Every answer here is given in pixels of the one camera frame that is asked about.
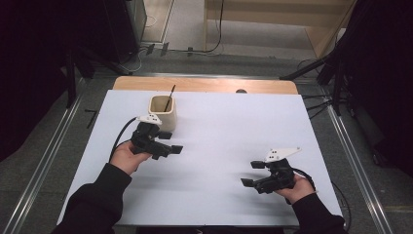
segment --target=black sleeve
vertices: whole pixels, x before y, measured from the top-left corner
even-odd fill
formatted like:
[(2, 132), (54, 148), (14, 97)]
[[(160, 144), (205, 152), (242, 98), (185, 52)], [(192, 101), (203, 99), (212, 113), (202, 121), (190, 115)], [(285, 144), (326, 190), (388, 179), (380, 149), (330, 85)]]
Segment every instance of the black sleeve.
[(106, 164), (94, 183), (80, 187), (69, 199), (62, 222), (52, 233), (114, 233), (121, 218), (123, 194), (131, 177)]
[(319, 199), (317, 193), (308, 195), (292, 205), (292, 209), (300, 223), (297, 234), (341, 234), (344, 218), (333, 215)]

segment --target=metal frame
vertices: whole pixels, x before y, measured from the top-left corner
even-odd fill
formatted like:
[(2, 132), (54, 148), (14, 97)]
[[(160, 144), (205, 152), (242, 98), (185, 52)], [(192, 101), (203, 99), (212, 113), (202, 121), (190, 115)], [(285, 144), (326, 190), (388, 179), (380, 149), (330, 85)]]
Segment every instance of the metal frame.
[[(328, 94), (328, 91), (321, 87), (321, 91), (324, 94)], [(368, 210), (371, 213), (374, 223), (376, 224), (379, 233), (392, 234), (394, 233), (389, 220), (384, 212), (383, 206), (379, 201), (379, 198), (374, 191), (374, 188), (368, 178), (367, 173), (359, 160), (357, 151), (352, 143), (352, 140), (346, 130), (341, 116), (337, 116), (333, 106), (328, 106), (328, 114), (330, 115), (331, 121), (340, 138), (341, 144), (343, 145), (344, 151), (346, 153), (347, 159), (355, 175), (358, 187), (361, 190), (361, 194), (364, 197), (365, 203)]]
[(74, 100), (72, 107), (66, 109), (66, 111), (64, 112), (63, 117), (61, 118), (60, 123), (58, 124), (56, 131), (36, 168), (36, 171), (34, 172), (26, 188), (21, 194), (18, 204), (16, 205), (12, 217), (10, 218), (5, 230), (3, 231), (3, 234), (19, 233), (27, 217), (27, 214), (29, 213), (31, 206), (34, 203), (37, 194), (39, 193), (43, 181), (45, 180), (46, 175), (48, 174), (48, 171), (55, 159), (60, 144), (63, 141), (64, 136), (66, 135), (67, 129), (69, 128), (73, 117), (76, 114), (80, 100), (88, 84), (89, 81), (87, 82), (83, 78), (79, 80), (78, 96)]
[[(256, 79), (256, 80), (271, 80), (277, 79), (277, 77), (266, 77), (266, 76), (238, 76), (238, 75), (202, 75), (202, 74), (169, 74), (169, 73), (145, 73), (141, 74), (142, 76), (168, 76), (168, 77), (192, 77), (192, 78), (199, 78), (199, 77), (210, 77), (210, 78), (234, 78), (234, 79)], [(33, 174), (31, 180), (27, 184), (24, 192), (21, 194), (19, 198), (19, 202), (13, 212), (12, 217), (9, 220), (6, 229), (4, 230), (4, 234), (13, 234), (19, 233), (28, 212), (33, 205), (33, 202), (40, 190), (40, 187), (43, 181), (46, 178), (46, 175), (49, 171), (49, 168), (52, 165), (52, 162), (55, 159), (56, 153), (60, 147), (62, 140), (69, 128), (74, 115), (79, 107), (80, 100), (89, 84), (89, 81), (81, 78), (78, 83), (78, 96), (76, 97), (72, 107), (67, 109), (58, 124), (55, 134), (52, 137), (49, 146), (47, 147), (43, 157)], [(323, 87), (320, 87), (321, 92), (327, 94), (328, 91)], [(386, 217), (384, 209), (379, 201), (376, 192), (374, 191), (370, 180), (360, 162), (357, 151), (349, 137), (349, 134), (346, 130), (346, 127), (343, 123), (341, 117), (335, 114), (334, 109), (329, 106), (328, 113), (330, 115), (331, 121), (336, 129), (337, 135), (340, 138), (340, 141), (344, 147), (347, 159), (350, 163), (350, 166), (355, 174), (358, 186), (360, 187), (361, 193), (364, 197), (366, 202), (367, 208), (371, 213), (373, 221), (376, 224), (376, 227), (379, 233), (393, 233), (391, 225)]]
[(175, 0), (171, 0), (169, 10), (168, 10), (168, 15), (167, 15), (165, 24), (163, 25), (163, 30), (162, 30), (160, 41), (143, 41), (142, 40), (141, 43), (143, 43), (143, 44), (155, 44), (155, 45), (163, 45), (165, 43), (165, 38), (167, 37), (169, 22), (170, 22), (170, 18), (171, 18), (174, 6), (175, 6)]

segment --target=black equipment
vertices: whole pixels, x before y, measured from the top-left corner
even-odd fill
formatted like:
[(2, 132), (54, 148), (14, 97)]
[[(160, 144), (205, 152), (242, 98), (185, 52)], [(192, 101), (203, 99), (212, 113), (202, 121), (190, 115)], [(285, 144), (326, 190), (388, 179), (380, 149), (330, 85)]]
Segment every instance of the black equipment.
[(65, 4), (65, 29), (76, 46), (116, 63), (138, 52), (147, 19), (142, 0), (73, 0)]
[(258, 179), (256, 181), (250, 178), (242, 178), (241, 181), (245, 187), (253, 187), (255, 188), (259, 194), (261, 193), (273, 193), (276, 190), (284, 189), (284, 188), (293, 188), (295, 185), (294, 181), (294, 172), (297, 174), (304, 176), (313, 186), (314, 190), (316, 187), (312, 178), (304, 173), (301, 170), (291, 168), (288, 164), (286, 159), (281, 159), (279, 161), (265, 163), (261, 161), (253, 161), (251, 162), (251, 166), (253, 169), (264, 169), (268, 168), (271, 175), (265, 178)]
[(281, 80), (293, 80), (323, 64), (318, 83), (334, 79), (337, 115), (341, 88), (380, 166), (413, 176), (413, 5), (408, 0), (357, 1), (348, 27), (325, 58)]
[(158, 160), (161, 156), (167, 158), (170, 154), (179, 154), (183, 146), (168, 146), (155, 141), (156, 137), (159, 139), (170, 139), (172, 137), (172, 133), (160, 132), (159, 130), (156, 124), (139, 122), (131, 136), (131, 142), (135, 146), (133, 154), (147, 152), (152, 154), (152, 158), (155, 160)]

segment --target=person's right hand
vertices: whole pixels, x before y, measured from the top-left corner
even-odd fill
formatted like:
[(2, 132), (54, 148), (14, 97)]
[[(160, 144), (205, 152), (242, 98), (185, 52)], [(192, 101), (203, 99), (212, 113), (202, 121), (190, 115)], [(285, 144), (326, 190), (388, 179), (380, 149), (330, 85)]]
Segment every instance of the person's right hand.
[(294, 180), (295, 185), (292, 189), (285, 188), (275, 191), (276, 193), (282, 195), (284, 198), (288, 199), (291, 205), (301, 198), (304, 198), (315, 192), (313, 186), (306, 178), (300, 175), (295, 175)]
[(149, 153), (133, 154), (133, 149), (134, 146), (130, 140), (120, 144), (113, 153), (110, 164), (118, 167), (128, 175), (131, 175), (136, 171), (139, 164), (152, 156)]

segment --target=gray floor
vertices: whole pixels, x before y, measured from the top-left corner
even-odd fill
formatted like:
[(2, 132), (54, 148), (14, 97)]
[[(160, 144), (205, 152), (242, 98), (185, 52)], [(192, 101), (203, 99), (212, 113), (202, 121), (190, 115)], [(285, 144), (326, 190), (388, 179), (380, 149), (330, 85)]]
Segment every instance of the gray floor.
[[(279, 76), (295, 71), (299, 64), (301, 66), (308, 64), (307, 61), (300, 63), (301, 59), (268, 56), (222, 55), (219, 57), (203, 57), (193, 55), (188, 57), (186, 54), (169, 52), (162, 57), (159, 51), (155, 51), (149, 56), (141, 54), (140, 57), (141, 68), (135, 71), (134, 75), (182, 73), (277, 79)], [(137, 68), (139, 67), (139, 59), (135, 58), (125, 66), (130, 69)], [(85, 82), (86, 89), (77, 112), (56, 152), (52, 166), (31, 209), (29, 209), (27, 217), (22, 223), (19, 233), (49, 233), (56, 225), (64, 196), (76, 173), (93, 129), (93, 126), (88, 128), (92, 113), (86, 112), (85, 109), (99, 110), (106, 91), (112, 88), (116, 77), (118, 77), (112, 71), (98, 64), (95, 68), (95, 76), (92, 80), (86, 80)], [(313, 79), (317, 76), (317, 72), (312, 71), (306, 76), (309, 78), (295, 80), (299, 93), (301, 95), (320, 95), (321, 89)], [(321, 98), (305, 99), (307, 106), (322, 102)], [(46, 151), (49, 141), (52, 139), (55, 129), (66, 111), (65, 105), (66, 95), (63, 94), (38, 124), (21, 149), (0, 162), (0, 230), (5, 229), (17, 205), (19, 196), (29, 183)], [(310, 111), (309, 116), (312, 116), (315, 112), (316, 110)], [(342, 120), (355, 145), (357, 155), (366, 170), (381, 205), (386, 211), (387, 219), (394, 233), (411, 233), (411, 230), (413, 230), (413, 204), (411, 202), (413, 178), (405, 175), (397, 168), (376, 166), (357, 121), (349, 116), (344, 105), (342, 106), (342, 113)], [(330, 178), (344, 193), (345, 198), (338, 190), (336, 191), (337, 199), (342, 204), (345, 220), (351, 220), (352, 222), (350, 233), (380, 233), (373, 221), (330, 115), (324, 110), (312, 119), (312, 124)], [(119, 226), (116, 227), (116, 232), (134, 233), (134, 227)]]
[[(209, 20), (206, 45), (218, 42), (218, 21)], [(204, 0), (175, 0), (164, 39), (174, 50), (203, 49)], [(222, 21), (222, 40), (217, 54), (278, 59), (313, 59), (315, 53), (303, 26)]]
[(173, 7), (173, 0), (144, 0), (147, 22), (142, 41), (163, 43)]

